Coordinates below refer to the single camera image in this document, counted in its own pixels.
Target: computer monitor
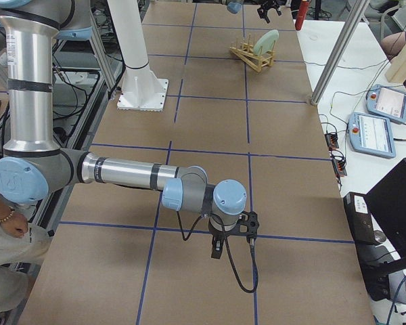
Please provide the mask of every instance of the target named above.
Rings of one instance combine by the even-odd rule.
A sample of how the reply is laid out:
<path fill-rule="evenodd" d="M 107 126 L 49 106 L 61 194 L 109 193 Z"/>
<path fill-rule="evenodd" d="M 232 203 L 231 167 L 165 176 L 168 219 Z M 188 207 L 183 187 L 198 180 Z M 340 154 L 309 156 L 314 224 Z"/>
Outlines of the computer monitor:
<path fill-rule="evenodd" d="M 386 237 L 401 256 L 385 268 L 387 274 L 406 268 L 406 158 L 400 161 L 364 197 Z"/>

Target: person's arm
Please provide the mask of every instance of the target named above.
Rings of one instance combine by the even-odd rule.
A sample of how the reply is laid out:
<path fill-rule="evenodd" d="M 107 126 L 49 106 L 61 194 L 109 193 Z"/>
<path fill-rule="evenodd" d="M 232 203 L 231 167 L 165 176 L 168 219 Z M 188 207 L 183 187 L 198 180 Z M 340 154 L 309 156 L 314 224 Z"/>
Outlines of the person's arm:
<path fill-rule="evenodd" d="M 11 208 L 0 199 L 0 220 L 4 219 L 6 220 L 1 222 L 0 226 L 10 236 L 22 238 L 27 233 L 28 225 L 25 216 L 17 211 L 12 212 Z"/>

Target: light blue joint cap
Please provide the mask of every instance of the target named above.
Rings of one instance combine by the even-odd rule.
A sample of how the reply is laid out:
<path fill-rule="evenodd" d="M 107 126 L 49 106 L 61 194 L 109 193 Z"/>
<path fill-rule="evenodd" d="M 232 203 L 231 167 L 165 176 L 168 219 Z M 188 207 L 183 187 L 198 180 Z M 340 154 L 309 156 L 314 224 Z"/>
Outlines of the light blue joint cap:
<path fill-rule="evenodd" d="M 245 209 L 245 187 L 234 179 L 221 181 L 215 186 L 214 202 L 226 215 L 239 215 Z"/>
<path fill-rule="evenodd" d="M 232 14 L 237 14 L 242 9 L 242 4 L 238 2 L 231 2 L 227 5 L 227 10 Z"/>
<path fill-rule="evenodd" d="M 87 41 L 92 36 L 92 28 L 61 30 L 56 39 L 65 39 L 67 41 Z"/>
<path fill-rule="evenodd" d="M 33 204 L 48 195 L 42 173 L 21 158 L 0 159 L 0 194 L 18 204 Z"/>
<path fill-rule="evenodd" d="M 32 0 L 0 0 L 0 8 L 18 8 Z"/>
<path fill-rule="evenodd" d="M 182 208 L 183 185 L 179 178 L 167 180 L 162 191 L 162 205 L 168 209 L 179 211 Z"/>

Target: beaded bracelet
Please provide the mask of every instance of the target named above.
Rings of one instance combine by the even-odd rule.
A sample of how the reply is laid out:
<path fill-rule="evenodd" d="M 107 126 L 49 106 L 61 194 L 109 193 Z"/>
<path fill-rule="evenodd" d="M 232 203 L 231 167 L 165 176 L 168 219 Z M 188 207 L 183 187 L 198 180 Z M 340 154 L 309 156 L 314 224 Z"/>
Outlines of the beaded bracelet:
<path fill-rule="evenodd" d="M 14 216 L 15 210 L 11 210 L 11 213 L 2 219 L 0 219 L 0 223 L 6 222 L 7 220 L 11 219 Z"/>

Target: person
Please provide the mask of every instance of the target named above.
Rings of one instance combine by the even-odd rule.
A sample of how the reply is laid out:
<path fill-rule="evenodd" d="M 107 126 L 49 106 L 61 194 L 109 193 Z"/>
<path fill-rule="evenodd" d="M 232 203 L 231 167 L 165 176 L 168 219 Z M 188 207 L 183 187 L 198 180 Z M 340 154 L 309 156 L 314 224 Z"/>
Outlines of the person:
<path fill-rule="evenodd" d="M 384 37 L 380 42 L 380 46 L 384 50 L 386 57 L 392 60 L 397 56 L 406 44 L 406 31 Z"/>
<path fill-rule="evenodd" d="M 51 238 L 45 229 L 27 222 L 25 216 L 0 199 L 0 312 L 17 307 L 28 298 L 35 279 L 13 272 L 6 263 L 42 264 Z"/>

